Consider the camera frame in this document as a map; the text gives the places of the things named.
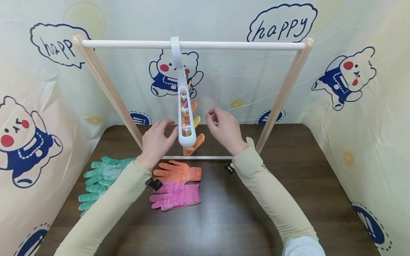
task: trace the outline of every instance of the pink glove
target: pink glove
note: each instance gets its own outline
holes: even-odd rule
[[[176,182],[162,182],[162,187],[150,196],[151,208],[161,207],[162,211],[181,209],[201,203],[199,184],[184,185]]]

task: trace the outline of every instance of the sleeve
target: sleeve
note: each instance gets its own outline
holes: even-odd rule
[[[122,215],[137,200],[151,171],[132,161],[94,205],[77,222],[54,256],[90,256]]]
[[[249,147],[233,160],[239,178],[252,192],[276,226],[282,242],[307,236],[318,241],[316,232],[299,205],[263,164],[251,138],[246,138]]]
[[[317,240],[300,236],[286,242],[282,256],[325,256],[325,251]]]

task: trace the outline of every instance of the black clip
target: black clip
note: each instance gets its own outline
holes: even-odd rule
[[[154,180],[152,177],[145,182],[145,185],[152,187],[155,191],[158,191],[162,187],[162,182],[159,179]]]
[[[232,174],[235,172],[235,169],[230,165],[232,163],[229,163],[227,165],[225,165],[225,170],[227,170],[229,172],[229,174]]]

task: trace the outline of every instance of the blue circle logo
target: blue circle logo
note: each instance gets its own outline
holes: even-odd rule
[[[34,255],[44,238],[47,235],[50,225],[47,223],[41,224],[33,229],[33,232],[28,234],[27,239],[20,244],[13,256],[32,256]]]
[[[371,240],[379,249],[389,251],[392,248],[389,235],[384,231],[383,225],[379,223],[378,219],[373,216],[365,206],[357,202],[352,202],[353,209],[358,214],[360,220],[364,224],[369,233]]]
[[[136,125],[151,125],[152,120],[149,115],[141,112],[130,111],[130,116]]]
[[[264,125],[268,121],[269,115],[271,114],[271,109],[266,110],[263,112],[256,120],[257,125]],[[286,112],[284,110],[281,110],[278,118],[276,118],[276,123],[280,122],[283,120],[283,118],[286,116]]]

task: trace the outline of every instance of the glove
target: glove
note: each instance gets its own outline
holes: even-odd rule
[[[101,157],[101,162],[91,163],[93,170],[84,173],[84,177],[88,178],[85,181],[85,190],[90,193],[78,197],[78,201],[82,203],[78,207],[78,210],[82,211],[81,217],[117,180],[125,167],[134,160],[135,158],[117,160],[103,156]]]
[[[97,184],[97,185],[88,185],[85,187],[87,192],[90,194],[83,194],[78,197],[78,201],[82,204],[78,207],[79,211],[82,211],[80,217],[82,217],[88,209],[100,198],[107,190],[108,187]]]
[[[159,167],[165,170],[154,170],[154,175],[164,182],[187,183],[189,181],[200,181],[202,169],[200,167],[189,167],[186,163],[180,163],[175,160],[168,163],[159,163]]]
[[[161,207],[162,211],[181,209],[201,203],[199,197],[199,184],[184,185],[182,183],[164,182],[162,187],[154,190],[154,195],[150,196],[151,208]]]
[[[93,170],[84,173],[84,178],[88,178],[85,184],[91,185],[99,183],[109,187],[117,180],[125,167],[134,160],[135,158],[117,160],[103,156],[101,157],[101,162],[91,163]]]

